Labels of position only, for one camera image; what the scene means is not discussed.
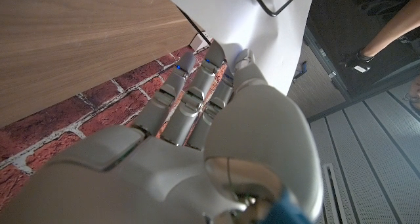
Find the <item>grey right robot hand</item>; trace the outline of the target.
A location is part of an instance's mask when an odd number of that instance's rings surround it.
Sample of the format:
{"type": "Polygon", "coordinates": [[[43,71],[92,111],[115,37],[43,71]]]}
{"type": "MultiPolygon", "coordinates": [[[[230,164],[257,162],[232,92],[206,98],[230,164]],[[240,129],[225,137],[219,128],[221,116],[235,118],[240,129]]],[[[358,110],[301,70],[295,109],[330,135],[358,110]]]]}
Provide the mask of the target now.
{"type": "Polygon", "coordinates": [[[249,49],[211,97],[225,58],[212,43],[187,91],[186,53],[130,126],[52,157],[1,210],[2,223],[313,223],[320,159],[300,108],[249,49]]]}

